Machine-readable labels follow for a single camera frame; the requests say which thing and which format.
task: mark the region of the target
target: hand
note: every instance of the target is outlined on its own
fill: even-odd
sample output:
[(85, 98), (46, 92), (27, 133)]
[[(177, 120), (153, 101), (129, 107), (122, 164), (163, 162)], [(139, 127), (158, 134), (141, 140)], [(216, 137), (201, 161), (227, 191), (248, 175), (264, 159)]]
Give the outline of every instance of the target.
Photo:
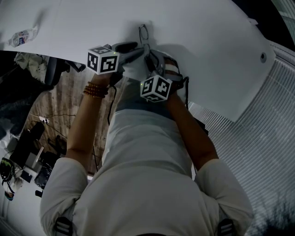
[(112, 76), (112, 73), (107, 73), (102, 75), (95, 74), (91, 82), (102, 87), (107, 87), (110, 84), (111, 76)]

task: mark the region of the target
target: black cable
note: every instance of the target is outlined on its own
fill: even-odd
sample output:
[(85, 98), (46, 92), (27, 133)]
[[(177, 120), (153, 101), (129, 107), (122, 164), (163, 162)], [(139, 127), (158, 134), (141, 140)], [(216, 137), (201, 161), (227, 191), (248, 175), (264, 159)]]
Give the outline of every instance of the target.
[(186, 80), (186, 83), (185, 83), (185, 106), (186, 106), (186, 109), (189, 109), (189, 77), (185, 77), (184, 78)]
[(108, 116), (107, 116), (107, 122), (108, 122), (109, 125), (110, 125), (110, 115), (111, 115), (111, 111), (112, 111), (112, 105), (113, 105), (113, 103), (114, 103), (114, 101), (115, 101), (115, 97), (116, 97), (116, 94), (117, 94), (117, 89), (116, 89), (116, 87), (115, 87), (114, 85), (111, 85), (111, 86), (114, 88), (114, 90), (115, 90), (115, 94), (114, 94), (114, 97), (112, 98), (112, 103), (111, 103), (111, 106), (110, 106), (109, 114), (108, 114)]
[(49, 124), (47, 124), (47, 126), (49, 126), (51, 129), (55, 130), (56, 132), (58, 132), (60, 135), (62, 135), (63, 137), (65, 137), (67, 139), (66, 136), (64, 136), (61, 132), (57, 131), (54, 127), (50, 126)]
[(52, 115), (52, 116), (45, 117), (45, 119), (48, 119), (48, 118), (51, 118), (51, 117), (55, 117), (55, 116), (76, 116), (76, 115), (68, 115), (68, 114)]
[(5, 158), (5, 157), (7, 156), (7, 154), (12, 153), (13, 151), (14, 151), (14, 150), (12, 150), (12, 151), (6, 153), (5, 156), (4, 156), (3, 158)]
[(186, 83), (185, 83), (185, 90), (186, 90), (185, 106), (186, 106), (186, 109), (189, 109), (189, 77), (186, 77), (185, 80), (186, 80)]
[(96, 163), (96, 156), (95, 156), (95, 152), (94, 152), (94, 145), (93, 145), (93, 155), (94, 155), (95, 167), (96, 167), (96, 172), (97, 172), (98, 169), (97, 169), (97, 163)]

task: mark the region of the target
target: white panel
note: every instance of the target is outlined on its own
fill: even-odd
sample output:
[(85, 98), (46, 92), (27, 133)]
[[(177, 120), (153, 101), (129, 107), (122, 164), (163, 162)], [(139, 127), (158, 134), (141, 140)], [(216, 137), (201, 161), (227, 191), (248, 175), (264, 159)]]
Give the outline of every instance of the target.
[[(2, 0), (0, 5), (0, 50), (49, 55), (49, 44), (61, 0)], [(3, 45), (14, 33), (34, 27), (40, 30), (33, 42), (18, 47)]]
[[(273, 64), (269, 42), (231, 0), (61, 0), (54, 17), (58, 2), (4, 0), (0, 32), (6, 38), (31, 27), (36, 13), (47, 6), (40, 35), (17, 50), (47, 54), (49, 47), (50, 56), (86, 63), (88, 48), (139, 41), (138, 26), (145, 23), (152, 48), (174, 56), (182, 73), (190, 76), (189, 99), (233, 121)], [(143, 80), (143, 60), (136, 63), (137, 73), (131, 66), (125, 76)]]

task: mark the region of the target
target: white box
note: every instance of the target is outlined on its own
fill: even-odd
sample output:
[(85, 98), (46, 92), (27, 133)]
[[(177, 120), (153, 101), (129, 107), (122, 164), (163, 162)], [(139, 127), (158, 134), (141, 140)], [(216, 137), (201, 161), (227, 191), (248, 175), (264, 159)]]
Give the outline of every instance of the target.
[(168, 99), (172, 81), (159, 75), (150, 77), (140, 84), (140, 96), (151, 102), (165, 101)]
[(119, 64), (118, 52), (97, 46), (88, 50), (87, 68), (98, 75), (116, 72)]

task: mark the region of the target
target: plastic bottle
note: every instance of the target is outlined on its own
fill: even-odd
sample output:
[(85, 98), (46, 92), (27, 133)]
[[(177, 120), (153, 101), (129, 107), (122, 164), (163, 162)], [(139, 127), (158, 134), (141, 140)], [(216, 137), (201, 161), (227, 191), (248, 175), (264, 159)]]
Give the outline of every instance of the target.
[(24, 31), (20, 31), (15, 33), (10, 40), (7, 41), (7, 45), (11, 45), (13, 47), (17, 47), (24, 43), (30, 42), (34, 40), (38, 34), (38, 26), (35, 26), (31, 29), (26, 29)]

